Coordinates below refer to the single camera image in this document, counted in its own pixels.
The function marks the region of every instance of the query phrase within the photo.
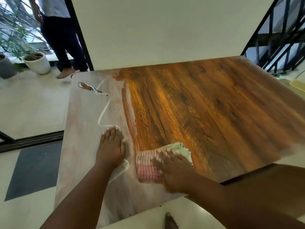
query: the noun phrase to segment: white shirt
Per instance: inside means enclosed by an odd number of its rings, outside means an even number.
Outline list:
[[[70,18],[65,0],[38,0],[44,15],[51,17]]]

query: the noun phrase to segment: white wall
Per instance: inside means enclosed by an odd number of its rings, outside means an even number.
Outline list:
[[[72,0],[95,70],[240,55],[273,0]]]

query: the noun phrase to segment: wooden tabletop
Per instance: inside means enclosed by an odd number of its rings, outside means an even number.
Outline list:
[[[79,88],[79,81],[104,94]],[[99,138],[110,125],[129,141],[130,168],[107,186],[98,227],[179,196],[160,184],[139,183],[136,153],[183,142],[196,171],[221,183],[302,144],[304,117],[305,101],[244,57],[76,74],[55,206],[94,165]]]

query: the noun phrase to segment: dark pants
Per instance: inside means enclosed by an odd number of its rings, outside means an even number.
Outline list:
[[[83,50],[78,42],[71,18],[43,17],[41,34],[54,50],[63,68],[71,67],[66,51],[74,58],[80,71],[88,69]]]

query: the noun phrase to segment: gray plant pot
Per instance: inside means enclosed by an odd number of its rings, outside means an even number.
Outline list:
[[[8,79],[17,74],[17,69],[10,61],[8,57],[3,54],[0,54],[1,58],[4,58],[0,61],[0,77],[3,79]]]

